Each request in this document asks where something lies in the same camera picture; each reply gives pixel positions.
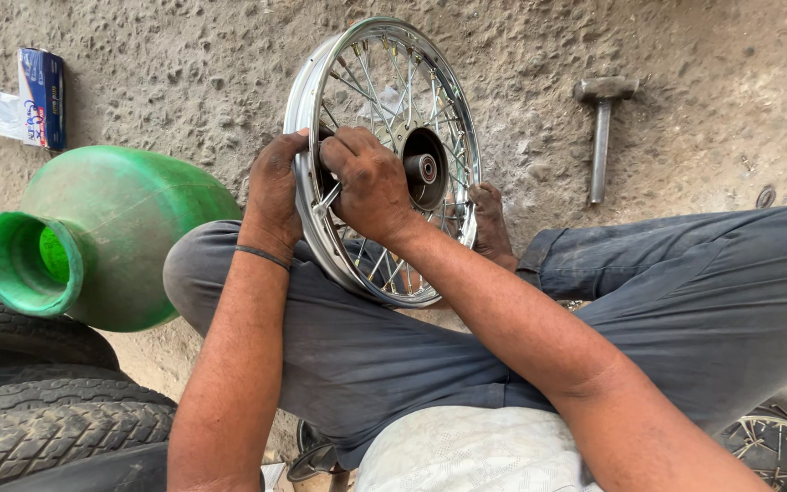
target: dark gray trousers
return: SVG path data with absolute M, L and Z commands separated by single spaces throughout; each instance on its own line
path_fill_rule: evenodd
M 194 229 L 166 260 L 166 292 L 202 335 L 239 226 Z M 787 384 L 787 207 L 544 230 L 518 274 L 554 299 L 595 301 L 575 315 L 709 433 Z M 329 436 L 345 468 L 359 465 L 385 426 L 422 408 L 553 411 L 471 334 L 343 290 L 304 242 L 290 268 L 283 337 L 279 407 Z

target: cardboard box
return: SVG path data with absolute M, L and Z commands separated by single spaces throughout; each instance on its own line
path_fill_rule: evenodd
M 20 110 L 26 116 L 23 143 L 61 151 L 66 148 L 66 92 L 63 59 L 45 50 L 16 52 Z

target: container opening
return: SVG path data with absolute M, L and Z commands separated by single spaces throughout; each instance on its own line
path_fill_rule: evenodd
M 51 228 L 45 226 L 38 238 L 38 252 L 47 267 L 47 273 L 60 284 L 67 284 L 69 278 L 68 255 L 66 248 Z
M 69 264 L 69 257 L 77 259 Z M 77 244 L 56 220 L 21 212 L 0 214 L 0 298 L 21 313 L 63 313 L 81 289 Z

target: hammer head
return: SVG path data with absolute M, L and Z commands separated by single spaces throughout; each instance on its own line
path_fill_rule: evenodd
M 630 99 L 639 88 L 639 79 L 597 77 L 582 79 L 573 86 L 573 97 L 580 103 Z

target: knee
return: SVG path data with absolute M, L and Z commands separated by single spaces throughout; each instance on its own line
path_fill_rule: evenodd
M 238 220 L 209 222 L 185 234 L 169 250 L 163 265 L 163 287 L 172 305 L 194 328 L 199 318 L 205 318 L 199 311 L 217 304 L 239 227 Z
M 204 256 L 208 253 L 206 239 L 214 234 L 214 226 L 215 222 L 198 226 L 182 236 L 169 250 L 163 264 L 163 285 L 167 293 L 169 286 L 182 285 L 185 280 L 202 274 Z

